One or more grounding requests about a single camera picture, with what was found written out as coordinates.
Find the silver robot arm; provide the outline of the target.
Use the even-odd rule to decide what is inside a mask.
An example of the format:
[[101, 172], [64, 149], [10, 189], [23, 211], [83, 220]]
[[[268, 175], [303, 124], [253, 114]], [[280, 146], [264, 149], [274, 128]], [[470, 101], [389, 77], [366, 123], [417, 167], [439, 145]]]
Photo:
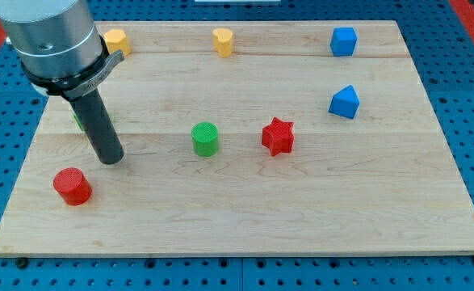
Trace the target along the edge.
[[48, 95], [79, 99], [124, 60], [108, 52], [86, 0], [0, 0], [0, 23], [30, 82]]

